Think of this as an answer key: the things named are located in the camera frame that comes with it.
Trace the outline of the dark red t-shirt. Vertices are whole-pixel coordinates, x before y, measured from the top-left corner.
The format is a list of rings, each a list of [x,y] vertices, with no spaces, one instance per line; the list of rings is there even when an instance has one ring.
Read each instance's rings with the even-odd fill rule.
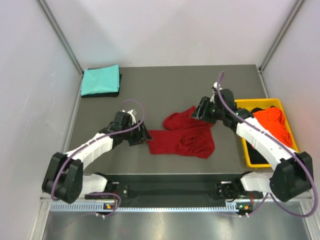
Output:
[[[163,130],[150,130],[152,140],[147,144],[153,155],[175,154],[207,159],[216,146],[211,132],[214,125],[192,118],[195,106],[183,112],[167,116],[162,123]]]

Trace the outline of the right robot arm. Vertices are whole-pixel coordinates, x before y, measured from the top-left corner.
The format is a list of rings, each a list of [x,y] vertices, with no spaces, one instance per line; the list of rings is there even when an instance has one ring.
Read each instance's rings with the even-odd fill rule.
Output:
[[[271,193],[278,200],[287,202],[315,189],[311,156],[283,145],[258,122],[253,113],[237,106],[229,89],[215,90],[212,97],[202,97],[191,117],[210,124],[222,121],[253,146],[271,166],[271,175],[244,173],[233,185],[237,197],[245,198],[252,191],[257,191]]]

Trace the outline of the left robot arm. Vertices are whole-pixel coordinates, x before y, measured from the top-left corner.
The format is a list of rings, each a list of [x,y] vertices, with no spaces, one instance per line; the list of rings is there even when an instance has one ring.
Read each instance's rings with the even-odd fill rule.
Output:
[[[119,111],[107,127],[102,128],[91,139],[66,153],[56,152],[50,159],[41,189],[53,200],[67,204],[80,197],[98,194],[109,198],[114,187],[102,173],[84,174],[84,170],[103,154],[113,150],[122,142],[129,146],[152,140],[142,120],[136,120],[135,111]]]

